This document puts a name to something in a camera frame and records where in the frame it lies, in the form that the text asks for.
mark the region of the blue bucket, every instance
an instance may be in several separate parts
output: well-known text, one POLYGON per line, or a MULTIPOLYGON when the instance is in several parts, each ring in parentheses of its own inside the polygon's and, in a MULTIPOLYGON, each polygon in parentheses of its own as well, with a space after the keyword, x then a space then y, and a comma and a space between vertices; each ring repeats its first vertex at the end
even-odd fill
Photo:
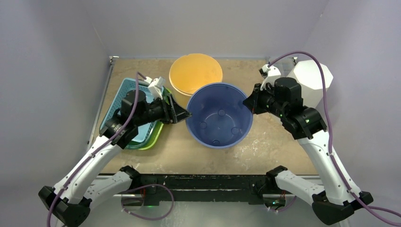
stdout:
POLYGON ((229 148, 239 143, 252 126, 253 115, 242 102, 246 95, 227 83, 201 87, 190 98, 186 120, 191 135, 209 148, 229 148))

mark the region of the teal basket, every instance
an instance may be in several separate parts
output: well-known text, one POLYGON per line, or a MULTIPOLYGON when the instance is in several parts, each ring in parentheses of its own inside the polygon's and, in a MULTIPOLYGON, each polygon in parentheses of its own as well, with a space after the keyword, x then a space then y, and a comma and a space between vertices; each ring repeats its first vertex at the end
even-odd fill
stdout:
MULTIPOLYGON (((121 84, 120 88, 118 89, 117 95, 114 97, 114 100, 113 100, 109 110, 107 111, 106 116, 102 121, 102 124, 100 125, 100 129, 105 126, 106 121, 111 119, 115 110, 121 108, 122 99, 125 98, 125 96, 127 95, 127 93, 129 91, 135 90, 135 87, 136 87, 135 79, 125 78, 122 81, 122 84, 121 84)), ((149 91, 148 84, 146 82, 141 81, 141 80, 139 81, 139 90, 145 92, 146 101, 148 103, 153 102, 154 97, 153 97, 152 93, 149 91)), ((154 129, 154 126, 155 126, 155 122, 147 123, 145 125, 140 126, 138 128, 138 135, 134 139, 132 139, 132 142, 136 142, 136 143, 146 142, 147 139, 149 138, 149 135, 151 134, 152 130, 154 129)))

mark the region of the orange plate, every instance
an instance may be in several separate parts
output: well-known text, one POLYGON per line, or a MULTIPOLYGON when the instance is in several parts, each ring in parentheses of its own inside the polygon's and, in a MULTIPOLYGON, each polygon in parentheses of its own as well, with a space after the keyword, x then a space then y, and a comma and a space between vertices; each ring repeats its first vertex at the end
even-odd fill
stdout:
POLYGON ((223 70, 212 57, 192 53, 177 59, 170 68, 170 82, 180 92, 192 95, 204 85, 221 82, 223 70))

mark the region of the tabletop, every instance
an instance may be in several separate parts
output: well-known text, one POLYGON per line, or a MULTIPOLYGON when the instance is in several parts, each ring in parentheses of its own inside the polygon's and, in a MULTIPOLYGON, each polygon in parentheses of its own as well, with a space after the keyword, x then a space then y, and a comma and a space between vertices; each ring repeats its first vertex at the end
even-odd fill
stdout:
MULTIPOLYGON (((172 89, 168 73, 175 59, 118 59, 115 63, 103 106, 96 125, 99 125, 124 78, 135 78, 137 71, 145 76, 166 79, 165 87, 172 89)), ((259 68, 265 60, 221 60, 223 82, 233 84, 251 94, 255 83, 261 83, 259 68)), ((123 150, 102 170, 116 173, 122 166, 133 166, 140 173, 166 174, 266 174, 282 165, 297 175, 315 175, 316 170, 301 146, 284 130, 281 122, 266 113, 253 116, 252 128, 237 145, 212 149, 198 143, 188 132, 185 122, 165 125, 156 144, 148 150, 123 150)))

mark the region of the white clip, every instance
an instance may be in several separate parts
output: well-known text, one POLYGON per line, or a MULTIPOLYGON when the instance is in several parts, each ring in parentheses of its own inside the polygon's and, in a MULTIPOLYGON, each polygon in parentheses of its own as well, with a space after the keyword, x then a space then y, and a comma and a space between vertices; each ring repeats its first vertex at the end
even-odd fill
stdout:
POLYGON ((152 78, 146 77, 144 81, 147 82, 148 84, 150 84, 150 83, 152 83, 152 78))
POLYGON ((154 79, 148 86, 149 91, 152 93, 154 98, 163 98, 162 88, 165 83, 165 79, 163 77, 159 77, 154 79))
POLYGON ((268 79, 269 77, 267 76, 264 80, 263 80, 263 82, 262 82, 262 85, 261 85, 261 91, 263 91, 263 90, 266 90, 266 84, 267 84, 267 79, 268 79))
POLYGON ((271 83, 272 85, 274 84, 274 82, 276 81, 276 79, 281 77, 281 73, 280 70, 275 67, 274 65, 268 67, 268 64, 264 65, 261 69, 260 69, 260 73, 262 73, 264 80, 262 82, 261 85, 261 91, 266 89, 266 84, 267 83, 271 83))
POLYGON ((349 190, 347 190, 347 192, 348 192, 348 193, 354 193, 354 194, 355 194, 355 191, 354 191, 354 189, 352 189, 352 188, 349 189, 349 190))

